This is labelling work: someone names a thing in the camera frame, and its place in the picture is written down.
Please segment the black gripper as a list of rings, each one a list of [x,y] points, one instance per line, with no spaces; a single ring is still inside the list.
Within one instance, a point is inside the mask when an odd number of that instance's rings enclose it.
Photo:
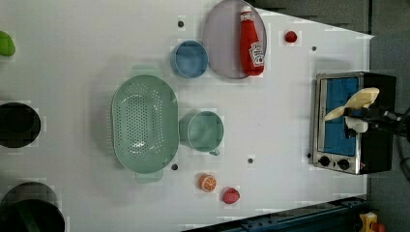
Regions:
[[[353,118],[374,118],[381,115],[378,108],[345,108],[343,112],[344,116]],[[403,114],[386,111],[381,117],[381,121],[378,123],[378,129],[381,131],[387,131],[397,136],[405,137],[407,141],[410,141],[410,115],[409,110],[406,110]],[[371,139],[378,130],[369,129],[366,132],[357,132],[353,129],[346,131],[346,137],[358,137],[361,139]]]

